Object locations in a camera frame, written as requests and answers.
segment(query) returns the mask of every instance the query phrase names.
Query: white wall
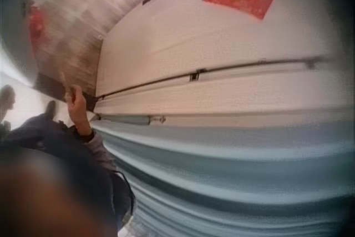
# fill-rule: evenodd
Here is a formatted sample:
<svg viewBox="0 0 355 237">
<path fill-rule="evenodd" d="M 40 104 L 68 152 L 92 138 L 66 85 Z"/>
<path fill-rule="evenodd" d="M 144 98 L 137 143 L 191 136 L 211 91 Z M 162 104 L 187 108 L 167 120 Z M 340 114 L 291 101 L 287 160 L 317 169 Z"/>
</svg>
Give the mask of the white wall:
<svg viewBox="0 0 355 237">
<path fill-rule="evenodd" d="M 339 3 L 274 0 L 263 21 L 202 0 L 139 5 L 104 40 L 97 95 L 200 68 L 335 57 L 342 43 L 331 5 Z"/>
</svg>

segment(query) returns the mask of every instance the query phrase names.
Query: hand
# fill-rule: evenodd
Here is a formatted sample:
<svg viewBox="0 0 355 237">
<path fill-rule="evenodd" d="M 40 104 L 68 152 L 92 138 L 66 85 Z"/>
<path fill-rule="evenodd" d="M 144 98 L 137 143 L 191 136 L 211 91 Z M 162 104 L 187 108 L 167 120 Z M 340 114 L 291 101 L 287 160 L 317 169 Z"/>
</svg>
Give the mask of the hand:
<svg viewBox="0 0 355 237">
<path fill-rule="evenodd" d="M 74 85 L 72 88 L 72 95 L 69 93 L 65 94 L 69 116 L 81 136 L 90 135 L 93 130 L 90 127 L 87 117 L 87 101 L 83 96 L 83 91 L 80 86 Z"/>
</svg>

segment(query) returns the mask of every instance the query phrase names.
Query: fingers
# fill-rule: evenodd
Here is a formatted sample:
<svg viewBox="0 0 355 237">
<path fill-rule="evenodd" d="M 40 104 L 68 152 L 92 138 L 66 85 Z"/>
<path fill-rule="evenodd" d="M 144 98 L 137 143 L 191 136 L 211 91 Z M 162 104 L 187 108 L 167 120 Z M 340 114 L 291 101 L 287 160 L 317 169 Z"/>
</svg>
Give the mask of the fingers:
<svg viewBox="0 0 355 237">
<path fill-rule="evenodd" d="M 69 93 L 66 93 L 64 98 L 65 98 L 65 101 L 66 101 L 68 107 L 71 108 L 74 105 L 73 104 L 73 98 L 70 96 Z"/>
<path fill-rule="evenodd" d="M 82 88 L 78 85 L 73 85 L 72 86 L 73 88 L 73 93 L 75 94 L 76 97 L 80 96 L 80 95 L 83 95 L 83 91 L 82 91 Z"/>
</svg>

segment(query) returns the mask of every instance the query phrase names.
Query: person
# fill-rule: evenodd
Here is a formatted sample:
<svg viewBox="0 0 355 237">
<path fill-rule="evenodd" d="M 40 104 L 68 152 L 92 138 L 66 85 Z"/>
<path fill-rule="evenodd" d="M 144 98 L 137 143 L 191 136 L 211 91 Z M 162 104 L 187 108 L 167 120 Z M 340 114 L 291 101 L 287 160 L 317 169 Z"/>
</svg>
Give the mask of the person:
<svg viewBox="0 0 355 237">
<path fill-rule="evenodd" d="M 92 130 L 81 88 L 65 99 L 74 127 L 53 121 L 51 101 L 1 142 L 6 236 L 117 236 L 133 214 L 134 194 Z"/>
<path fill-rule="evenodd" d="M 11 85 L 7 84 L 0 90 L 0 140 L 11 130 L 10 123 L 8 121 L 3 121 L 3 119 L 7 112 L 13 109 L 15 96 L 15 90 Z"/>
</svg>

